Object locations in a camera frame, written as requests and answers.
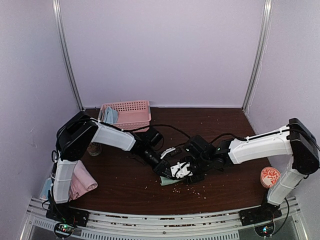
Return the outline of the green towel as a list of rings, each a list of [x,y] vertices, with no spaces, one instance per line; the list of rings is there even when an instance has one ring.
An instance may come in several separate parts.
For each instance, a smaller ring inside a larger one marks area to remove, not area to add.
[[[167,177],[160,176],[160,185],[161,186],[173,185],[173,184],[182,182],[183,180],[184,180],[184,178],[170,179],[170,178],[167,178]]]

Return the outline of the light blue towel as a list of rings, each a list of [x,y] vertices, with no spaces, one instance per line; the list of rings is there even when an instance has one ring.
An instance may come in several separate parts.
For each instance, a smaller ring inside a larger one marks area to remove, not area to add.
[[[118,122],[118,112],[108,106],[103,113],[101,121],[107,124],[116,124]]]

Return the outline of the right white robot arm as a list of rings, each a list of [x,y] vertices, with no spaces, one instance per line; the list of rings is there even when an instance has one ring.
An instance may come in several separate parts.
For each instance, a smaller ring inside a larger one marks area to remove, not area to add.
[[[317,140],[297,118],[291,118],[287,125],[274,131],[245,138],[234,136],[217,146],[195,135],[184,144],[183,149],[193,158],[188,169],[194,176],[211,169],[221,171],[251,160],[290,156],[286,170],[256,210],[256,216],[261,221],[268,220],[301,180],[320,168]]]

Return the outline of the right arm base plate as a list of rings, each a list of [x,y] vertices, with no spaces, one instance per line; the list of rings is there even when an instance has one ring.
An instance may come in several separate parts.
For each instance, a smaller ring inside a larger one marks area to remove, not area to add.
[[[272,221],[282,216],[279,206],[259,206],[244,209],[238,212],[242,226],[255,225],[262,222]]]

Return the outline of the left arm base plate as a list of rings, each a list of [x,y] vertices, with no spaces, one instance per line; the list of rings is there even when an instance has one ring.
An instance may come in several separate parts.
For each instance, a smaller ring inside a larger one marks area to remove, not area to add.
[[[90,213],[86,210],[68,208],[67,210],[49,209],[46,211],[45,217],[77,227],[86,227],[89,215]]]

